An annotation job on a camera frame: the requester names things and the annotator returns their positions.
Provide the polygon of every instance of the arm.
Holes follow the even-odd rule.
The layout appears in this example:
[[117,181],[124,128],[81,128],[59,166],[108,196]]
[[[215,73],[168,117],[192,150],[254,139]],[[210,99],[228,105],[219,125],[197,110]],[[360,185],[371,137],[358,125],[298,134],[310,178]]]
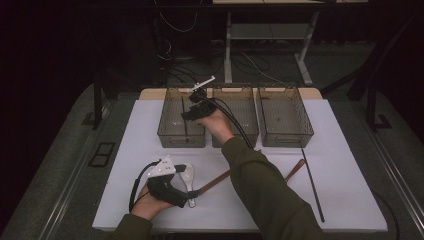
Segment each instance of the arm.
[[172,207],[171,204],[157,200],[148,193],[144,185],[140,191],[139,200],[134,205],[130,214],[125,214],[115,231],[107,240],[132,240],[150,239],[150,230],[154,217],[161,211]]
[[223,144],[234,189],[264,239],[325,239],[310,205],[287,186],[278,168],[262,153],[234,137],[222,112],[196,122]]

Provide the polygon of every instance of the small white object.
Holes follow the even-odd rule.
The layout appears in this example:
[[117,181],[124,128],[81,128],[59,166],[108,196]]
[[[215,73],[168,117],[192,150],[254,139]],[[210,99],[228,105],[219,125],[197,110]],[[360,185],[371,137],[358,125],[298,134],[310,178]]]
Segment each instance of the small white object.
[[202,87],[202,86],[204,86],[204,85],[212,82],[213,80],[215,80],[215,77],[214,76],[211,76],[210,79],[208,79],[208,80],[206,80],[206,81],[204,81],[202,83],[196,83],[193,88],[187,89],[187,92],[193,92],[194,90],[196,90],[196,89],[198,89],[198,88],[200,88],[200,87]]
[[[180,176],[186,184],[187,191],[193,191],[193,177],[194,177],[194,168],[189,163],[184,163],[186,169],[184,172],[180,172]],[[188,200],[188,206],[194,208],[196,206],[196,201],[194,199]]]
[[171,158],[166,156],[162,161],[156,165],[152,171],[150,171],[147,175],[149,178],[151,177],[158,177],[158,176],[164,176],[169,174],[175,174],[177,170],[174,167],[174,164],[171,161]]

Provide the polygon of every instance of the transparent storage bin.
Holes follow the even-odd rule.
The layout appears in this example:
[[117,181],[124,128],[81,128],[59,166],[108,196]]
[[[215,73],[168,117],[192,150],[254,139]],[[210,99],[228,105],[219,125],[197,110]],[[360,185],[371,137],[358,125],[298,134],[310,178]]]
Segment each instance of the transparent storage bin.
[[[259,136],[259,127],[252,85],[246,83],[223,83],[211,84],[210,86],[212,88],[212,96],[218,99],[217,103],[234,115],[249,142],[255,147]],[[235,136],[242,138],[234,123],[231,123],[231,129]],[[212,146],[215,148],[222,147],[215,137],[212,137]]]
[[256,104],[264,147],[306,147],[314,131],[295,85],[260,84]]
[[193,85],[174,84],[166,90],[157,132],[164,148],[203,148],[206,145],[205,127],[181,117],[181,113],[193,106],[188,99],[191,93],[187,93],[191,87]]

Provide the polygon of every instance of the cloth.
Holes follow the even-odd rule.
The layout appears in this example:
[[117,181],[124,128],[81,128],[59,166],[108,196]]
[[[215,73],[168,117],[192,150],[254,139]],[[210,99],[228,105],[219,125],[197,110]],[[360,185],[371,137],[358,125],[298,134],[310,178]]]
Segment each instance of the cloth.
[[[266,240],[321,240],[311,206],[291,190],[277,167],[260,152],[233,137],[222,147],[231,182]],[[152,223],[126,214],[107,239],[149,239]]]

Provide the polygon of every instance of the floor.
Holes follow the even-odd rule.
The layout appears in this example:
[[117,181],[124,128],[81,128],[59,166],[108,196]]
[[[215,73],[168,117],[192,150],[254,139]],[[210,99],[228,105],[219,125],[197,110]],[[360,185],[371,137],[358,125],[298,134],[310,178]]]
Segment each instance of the floor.
[[[293,59],[293,54],[300,46],[298,42],[285,41],[234,42],[233,82],[282,81],[303,86],[301,74]],[[373,47],[370,43],[311,45],[306,65],[309,66],[314,82],[312,87],[322,89],[356,70],[367,59]],[[169,70],[171,74],[167,81],[192,82],[194,78],[201,82],[210,75],[214,75],[217,81],[223,81],[223,53],[223,45],[219,41],[214,42],[210,63],[199,63],[181,52],[177,64]],[[349,86],[349,83],[345,84],[329,92],[324,98],[330,101],[358,166],[386,218],[389,230],[378,233],[327,233],[328,238],[423,239],[424,232],[417,227],[419,220],[423,220],[422,210],[421,213],[418,211],[415,219],[414,211],[411,210],[411,206],[414,206],[411,199],[418,203],[415,209],[419,210],[420,205],[424,204],[424,192],[420,186],[424,180],[423,144],[381,94],[378,95],[377,114],[384,115],[391,128],[371,131],[364,121],[366,99],[349,101],[346,97]],[[139,93],[123,92],[117,100],[104,98],[104,120],[97,130],[93,130],[92,86],[81,94],[1,240],[104,239],[107,236],[107,233],[93,229],[91,224],[126,122],[138,96]],[[89,167],[88,162],[102,142],[115,143],[108,165],[103,168]],[[388,166],[395,167],[398,173],[389,174]],[[258,234],[173,234],[167,237],[260,239]]]

